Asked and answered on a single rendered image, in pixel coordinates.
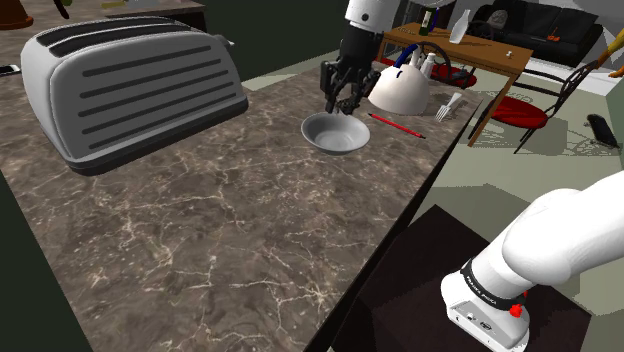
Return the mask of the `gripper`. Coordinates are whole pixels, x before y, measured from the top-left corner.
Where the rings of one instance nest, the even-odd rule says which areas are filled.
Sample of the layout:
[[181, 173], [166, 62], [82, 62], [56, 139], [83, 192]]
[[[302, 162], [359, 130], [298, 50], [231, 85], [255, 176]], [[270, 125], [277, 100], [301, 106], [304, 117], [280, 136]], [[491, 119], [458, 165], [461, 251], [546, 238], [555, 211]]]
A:
[[339, 111], [351, 115], [360, 107], [378, 82], [381, 73], [372, 68], [383, 33], [371, 32], [348, 25], [340, 44], [338, 63], [322, 61], [320, 64], [320, 89], [325, 94], [325, 111], [332, 113], [341, 90], [341, 79], [351, 82], [351, 95], [339, 101]]

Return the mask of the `grey bowl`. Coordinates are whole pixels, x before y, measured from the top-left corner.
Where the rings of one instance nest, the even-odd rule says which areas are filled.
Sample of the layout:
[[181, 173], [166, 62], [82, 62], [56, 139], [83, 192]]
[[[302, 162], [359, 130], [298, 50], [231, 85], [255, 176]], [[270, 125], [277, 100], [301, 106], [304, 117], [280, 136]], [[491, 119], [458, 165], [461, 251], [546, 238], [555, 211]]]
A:
[[330, 155], [356, 151], [370, 140], [369, 128], [358, 118], [326, 112], [304, 119], [301, 133], [310, 144]]

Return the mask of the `red pen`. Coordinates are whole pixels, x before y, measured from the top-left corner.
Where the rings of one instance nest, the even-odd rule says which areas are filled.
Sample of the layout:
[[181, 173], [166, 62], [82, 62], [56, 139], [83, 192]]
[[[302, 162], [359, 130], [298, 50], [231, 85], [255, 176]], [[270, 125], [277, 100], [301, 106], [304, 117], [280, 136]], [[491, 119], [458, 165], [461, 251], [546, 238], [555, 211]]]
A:
[[408, 134], [410, 134], [412, 136], [415, 136], [415, 137], [420, 138], [420, 139], [426, 139], [426, 137], [424, 135], [422, 135], [421, 133], [415, 132], [415, 131], [407, 128], [407, 127], [399, 125], [399, 124], [397, 124], [397, 123], [395, 123], [395, 122], [393, 122], [391, 120], [388, 120], [386, 118], [383, 118], [383, 117], [381, 117], [381, 116], [379, 116], [377, 114], [368, 113], [368, 115], [371, 118], [374, 118], [374, 119], [376, 119], [376, 120], [378, 120], [380, 122], [383, 122], [383, 123], [385, 123], [385, 124], [387, 124], [389, 126], [392, 126], [392, 127], [396, 128], [396, 129], [399, 129], [399, 130], [401, 130], [401, 131], [403, 131], [405, 133], [408, 133]]

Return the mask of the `white fork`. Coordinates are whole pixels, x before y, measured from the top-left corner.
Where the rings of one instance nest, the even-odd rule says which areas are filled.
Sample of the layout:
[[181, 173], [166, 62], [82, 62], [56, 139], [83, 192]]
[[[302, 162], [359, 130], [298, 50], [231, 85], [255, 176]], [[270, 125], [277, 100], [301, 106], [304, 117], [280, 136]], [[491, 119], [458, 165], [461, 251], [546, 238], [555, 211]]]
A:
[[454, 94], [452, 95], [452, 97], [450, 98], [450, 100], [449, 100], [449, 101], [448, 101], [445, 105], [442, 105], [442, 106], [439, 108], [438, 112], [437, 112], [437, 113], [436, 113], [436, 115], [435, 115], [435, 119], [436, 119], [438, 122], [441, 122], [441, 121], [444, 119], [444, 117], [445, 117], [445, 116], [449, 113], [449, 111], [451, 110], [451, 105], [452, 105], [453, 103], [455, 103], [455, 102], [456, 102], [456, 101], [457, 101], [457, 100], [458, 100], [461, 96], [462, 96], [462, 94], [461, 94], [461, 93], [454, 93]]

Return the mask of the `black chair with red seat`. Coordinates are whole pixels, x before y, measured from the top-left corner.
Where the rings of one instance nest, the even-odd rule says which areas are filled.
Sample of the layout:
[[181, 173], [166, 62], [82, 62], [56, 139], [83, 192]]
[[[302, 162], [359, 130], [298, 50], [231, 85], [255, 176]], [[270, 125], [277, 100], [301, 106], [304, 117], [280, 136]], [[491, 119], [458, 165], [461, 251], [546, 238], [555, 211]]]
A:
[[532, 70], [532, 69], [525, 69], [524, 73], [534, 74], [540, 77], [549, 78], [549, 79], [552, 79], [561, 83], [562, 86], [560, 90], [552, 91], [552, 90], [537, 87], [534, 85], [519, 83], [518, 81], [515, 81], [513, 83], [513, 86], [554, 96], [556, 97], [555, 103], [548, 109], [542, 110], [533, 106], [532, 104], [526, 101], [505, 95], [502, 101], [500, 102], [500, 104], [497, 106], [497, 108], [493, 109], [492, 105], [501, 95], [501, 93], [498, 93], [497, 96], [484, 109], [481, 116], [477, 120], [475, 127], [469, 134], [468, 138], [471, 139], [473, 137], [478, 127], [481, 125], [481, 123], [485, 119], [486, 115], [489, 112], [492, 112], [491, 118], [493, 120], [504, 123], [509, 126], [524, 128], [526, 130], [526, 132], [520, 139], [520, 145], [514, 151], [514, 153], [517, 153], [520, 150], [520, 148], [526, 143], [526, 141], [533, 135], [535, 131], [546, 126], [548, 120], [552, 118], [560, 110], [560, 108], [567, 101], [567, 99], [571, 96], [571, 94], [577, 89], [580, 83], [596, 67], [599, 67], [598, 60], [594, 60], [576, 69], [565, 80], [555, 75], [549, 74], [549, 73]]
[[417, 45], [421, 50], [420, 56], [422, 58], [425, 58], [429, 53], [433, 53], [440, 59], [440, 62], [434, 60], [432, 72], [430, 74], [432, 80], [453, 85], [461, 89], [472, 87], [477, 83], [477, 77], [474, 75], [475, 68], [468, 71], [465, 68], [460, 69], [452, 66], [447, 53], [435, 43], [421, 41], [417, 42]]

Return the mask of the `wooden table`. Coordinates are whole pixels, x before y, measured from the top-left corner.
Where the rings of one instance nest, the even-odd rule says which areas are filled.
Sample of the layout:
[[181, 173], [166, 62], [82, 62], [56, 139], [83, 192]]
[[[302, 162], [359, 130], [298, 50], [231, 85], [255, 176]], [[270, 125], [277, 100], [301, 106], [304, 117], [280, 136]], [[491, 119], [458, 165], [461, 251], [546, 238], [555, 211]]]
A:
[[427, 41], [440, 47], [451, 61], [507, 77], [506, 84], [492, 101], [487, 114], [476, 124], [476, 130], [468, 143], [468, 146], [472, 147], [512, 84], [523, 73], [533, 51], [471, 35], [465, 35], [459, 44], [452, 44], [450, 30], [434, 28], [428, 36], [420, 36], [419, 28], [420, 25], [417, 23], [408, 23], [385, 32], [376, 60], [382, 61], [387, 44], [406, 48], [411, 44]]

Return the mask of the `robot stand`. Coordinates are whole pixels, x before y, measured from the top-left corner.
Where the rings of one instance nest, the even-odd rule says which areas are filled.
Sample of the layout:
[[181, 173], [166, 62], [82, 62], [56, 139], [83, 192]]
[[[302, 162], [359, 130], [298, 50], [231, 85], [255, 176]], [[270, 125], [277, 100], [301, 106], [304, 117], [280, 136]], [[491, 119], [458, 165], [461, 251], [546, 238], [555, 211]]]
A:
[[[334, 352], [491, 352], [452, 323], [442, 278], [487, 245], [438, 206], [403, 231], [367, 279], [335, 338]], [[525, 352], [581, 352], [591, 316], [557, 290], [536, 286], [525, 306]]]

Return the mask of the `grey toaster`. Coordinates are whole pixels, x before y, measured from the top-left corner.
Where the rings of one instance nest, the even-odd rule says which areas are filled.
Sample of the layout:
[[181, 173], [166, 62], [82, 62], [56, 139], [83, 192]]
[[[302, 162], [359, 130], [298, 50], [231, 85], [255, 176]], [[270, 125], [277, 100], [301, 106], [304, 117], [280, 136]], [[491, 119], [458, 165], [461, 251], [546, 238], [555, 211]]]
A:
[[22, 79], [66, 164], [98, 175], [244, 113], [230, 45], [166, 17], [87, 21], [29, 39]]

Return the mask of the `black sofa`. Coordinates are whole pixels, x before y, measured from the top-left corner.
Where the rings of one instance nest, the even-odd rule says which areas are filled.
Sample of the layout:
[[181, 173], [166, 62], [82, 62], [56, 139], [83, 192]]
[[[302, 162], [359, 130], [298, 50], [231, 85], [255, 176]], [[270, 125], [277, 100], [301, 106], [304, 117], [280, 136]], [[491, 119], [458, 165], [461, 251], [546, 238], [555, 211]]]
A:
[[481, 6], [472, 20], [487, 22], [494, 41], [530, 49], [533, 58], [576, 67], [603, 32], [597, 18], [577, 9], [495, 0]]

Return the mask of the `black skateboard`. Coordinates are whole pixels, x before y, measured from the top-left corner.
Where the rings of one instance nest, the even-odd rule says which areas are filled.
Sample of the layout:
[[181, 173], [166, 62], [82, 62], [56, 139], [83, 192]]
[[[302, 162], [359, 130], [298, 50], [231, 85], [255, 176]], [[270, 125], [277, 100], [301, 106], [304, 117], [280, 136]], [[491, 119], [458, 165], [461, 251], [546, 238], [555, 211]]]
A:
[[587, 116], [587, 122], [589, 123], [594, 137], [598, 142], [612, 148], [619, 147], [613, 132], [602, 116], [590, 114]]

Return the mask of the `brown pot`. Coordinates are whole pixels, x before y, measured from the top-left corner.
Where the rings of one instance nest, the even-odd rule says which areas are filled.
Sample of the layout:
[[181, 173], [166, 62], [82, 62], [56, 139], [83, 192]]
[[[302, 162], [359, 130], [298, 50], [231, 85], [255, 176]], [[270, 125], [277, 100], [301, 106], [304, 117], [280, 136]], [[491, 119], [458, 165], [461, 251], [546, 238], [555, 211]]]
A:
[[0, 30], [23, 29], [33, 22], [20, 0], [0, 0]]

